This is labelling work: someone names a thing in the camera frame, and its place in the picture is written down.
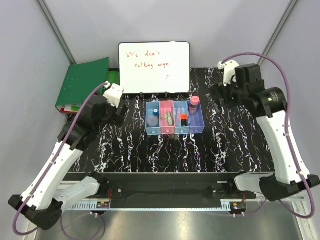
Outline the purple plastic bin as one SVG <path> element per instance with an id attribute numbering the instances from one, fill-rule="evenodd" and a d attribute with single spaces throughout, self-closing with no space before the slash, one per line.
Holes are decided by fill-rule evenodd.
<path id="1" fill-rule="evenodd" d="M 203 117 L 203 111 L 201 103 L 199 102 L 195 114 L 190 114 L 191 101 L 187 101 L 188 104 L 188 120 L 189 120 L 189 134 L 202 134 L 205 128 L 205 121 Z"/>

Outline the light blue bin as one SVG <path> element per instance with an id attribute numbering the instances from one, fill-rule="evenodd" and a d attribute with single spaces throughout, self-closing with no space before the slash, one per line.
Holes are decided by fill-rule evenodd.
<path id="1" fill-rule="evenodd" d="M 176 112 L 177 108 L 182 108 L 181 114 L 187 115 L 187 126 L 181 127 L 181 121 L 179 124 L 179 127 L 176 126 Z M 173 108 L 174 108 L 174 124 L 175 124 L 175 134 L 176 135 L 186 135 L 189 133 L 190 125 L 189 125 L 189 114 L 188 114 L 188 103 L 187 101 L 174 101 L 173 102 Z"/>
<path id="2" fill-rule="evenodd" d="M 159 118 L 159 127 L 148 128 L 146 124 L 147 117 L 154 115 L 153 110 L 158 109 L 160 114 L 160 103 L 158 101 L 147 102 L 145 104 L 145 131 L 148 136 L 157 136 L 161 134 L 160 128 L 160 118 Z"/>

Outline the clear jar of clips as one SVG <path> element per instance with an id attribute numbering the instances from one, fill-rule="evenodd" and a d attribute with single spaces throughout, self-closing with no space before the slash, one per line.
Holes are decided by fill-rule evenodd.
<path id="1" fill-rule="evenodd" d="M 148 128 L 158 128 L 159 127 L 159 117 L 155 115 L 150 115 L 146 118 L 146 126 Z"/>

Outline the pink eraser stick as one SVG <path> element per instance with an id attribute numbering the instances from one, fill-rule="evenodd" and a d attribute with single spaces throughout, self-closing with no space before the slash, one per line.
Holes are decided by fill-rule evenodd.
<path id="1" fill-rule="evenodd" d="M 181 114 L 182 114 L 182 108 L 178 107 L 176 110 L 176 116 L 175 116 L 175 126 L 179 127 L 181 123 Z"/>

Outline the pink plastic bin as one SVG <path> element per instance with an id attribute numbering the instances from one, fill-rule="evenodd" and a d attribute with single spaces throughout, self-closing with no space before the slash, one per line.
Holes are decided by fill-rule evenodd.
<path id="1" fill-rule="evenodd" d="M 168 126 L 167 118 L 162 120 L 161 116 L 167 114 L 170 111 L 173 120 L 173 126 Z M 159 102 L 159 120 L 160 130 L 162 134 L 174 134 L 175 133 L 175 121 L 174 121 L 174 102 L 172 100 L 160 101 Z"/>

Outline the small white eraser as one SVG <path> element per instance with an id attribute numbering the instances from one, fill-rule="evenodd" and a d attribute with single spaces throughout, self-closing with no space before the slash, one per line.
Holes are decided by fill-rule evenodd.
<path id="1" fill-rule="evenodd" d="M 161 119 L 162 119 L 162 120 L 165 120 L 165 119 L 167 119 L 167 118 L 168 118 L 168 115 L 167 115 L 167 114 L 164 114 L 164 115 L 161 116 Z"/>

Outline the green highlighter pen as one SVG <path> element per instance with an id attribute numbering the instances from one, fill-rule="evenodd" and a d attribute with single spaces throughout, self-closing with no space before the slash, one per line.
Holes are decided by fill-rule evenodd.
<path id="1" fill-rule="evenodd" d="M 167 122 L 168 122 L 168 126 L 174 125 L 172 113 L 170 111 L 167 112 Z"/>

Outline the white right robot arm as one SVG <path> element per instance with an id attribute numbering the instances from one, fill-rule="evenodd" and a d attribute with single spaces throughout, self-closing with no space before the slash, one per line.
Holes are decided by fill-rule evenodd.
<path id="1" fill-rule="evenodd" d="M 258 64 L 239 65 L 231 60 L 219 62 L 223 81 L 209 87 L 214 101 L 224 100 L 227 107 L 243 105 L 260 126 L 269 147 L 274 173 L 241 173 L 227 185 L 228 195 L 239 198 L 245 191 L 263 194 L 275 202 L 320 184 L 317 175 L 310 174 L 293 137 L 285 125 L 288 103 L 278 87 L 265 88 Z"/>

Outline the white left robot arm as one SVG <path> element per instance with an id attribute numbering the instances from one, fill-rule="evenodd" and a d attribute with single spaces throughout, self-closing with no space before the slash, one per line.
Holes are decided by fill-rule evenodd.
<path id="1" fill-rule="evenodd" d="M 49 230 L 73 204 L 91 196 L 109 193 L 109 181 L 97 172 L 87 173 L 75 185 L 58 187 L 71 166 L 98 137 L 104 125 L 122 126 L 128 107 L 118 109 L 122 93 L 88 97 L 72 122 L 58 136 L 54 150 L 33 183 L 21 195 L 12 195 L 8 204 L 37 228 Z"/>

